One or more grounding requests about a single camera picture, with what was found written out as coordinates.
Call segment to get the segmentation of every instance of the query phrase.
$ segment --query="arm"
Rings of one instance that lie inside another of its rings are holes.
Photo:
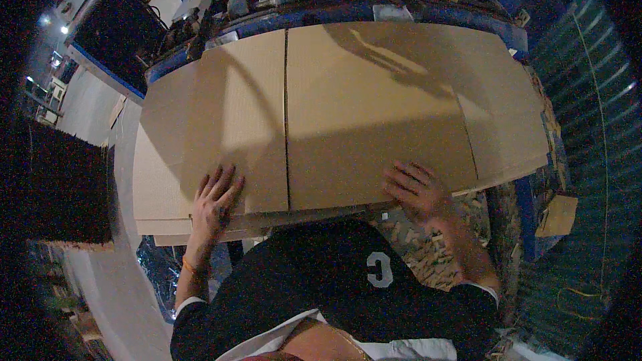
[[[219,166],[213,176],[205,175],[200,182],[194,198],[192,233],[176,287],[175,309],[190,297],[209,301],[207,271],[210,253],[227,227],[230,211],[245,182],[242,176],[232,182],[234,169],[230,166],[223,170]]]
[[[490,256],[456,214],[450,195],[435,174],[418,164],[395,162],[385,176],[384,191],[401,204],[413,223],[426,233],[433,228],[442,232],[463,278],[499,292],[500,281]]]

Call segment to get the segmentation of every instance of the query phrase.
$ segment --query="orange bracelet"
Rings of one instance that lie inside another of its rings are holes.
[[[185,256],[184,256],[184,255],[183,255],[183,266],[185,267],[185,269],[189,270],[189,272],[190,272],[191,274],[193,274],[193,275],[199,275],[199,274],[201,274],[201,273],[200,273],[200,271],[199,271],[198,269],[196,269],[196,268],[195,268],[195,267],[193,267],[192,265],[189,265],[189,262],[185,259]]]

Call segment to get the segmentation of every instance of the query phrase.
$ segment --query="person's left hand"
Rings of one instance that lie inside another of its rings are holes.
[[[186,256],[198,267],[211,246],[218,241],[229,222],[229,214],[243,190],[245,178],[238,176],[234,182],[234,165],[223,170],[219,165],[214,175],[201,180],[192,211],[192,233],[188,240]]]

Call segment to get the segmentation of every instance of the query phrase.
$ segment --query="gold necklace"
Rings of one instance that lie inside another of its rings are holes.
[[[372,358],[370,358],[370,356],[369,356],[369,355],[367,355],[367,354],[366,354],[366,352],[365,352],[362,348],[360,348],[359,346],[357,346],[357,345],[356,345],[356,344],[355,344],[355,343],[350,339],[350,337],[348,337],[348,336],[347,336],[347,334],[348,334],[347,332],[344,332],[344,331],[343,331],[343,330],[341,330],[341,329],[335,328],[334,326],[332,326],[332,325],[330,325],[330,324],[327,324],[327,325],[328,325],[328,326],[330,326],[330,328],[331,328],[332,330],[334,330],[336,333],[339,333],[339,335],[341,335],[341,337],[343,337],[346,341],[348,341],[350,344],[352,344],[352,347],[354,347],[354,348],[359,352],[359,354],[360,354],[360,355],[361,355],[361,357],[363,358],[363,361],[372,361]]]

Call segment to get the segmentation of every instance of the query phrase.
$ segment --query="concrete floor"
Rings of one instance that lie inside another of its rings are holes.
[[[125,102],[110,129],[109,115],[119,95],[82,68],[69,83],[62,105],[65,116],[57,128],[94,145],[106,139],[110,146],[115,145],[120,215],[114,226],[113,252],[68,250],[65,257],[116,360],[171,360],[172,327],[163,321],[151,284],[135,256],[140,236],[132,211],[132,169],[140,107]]]

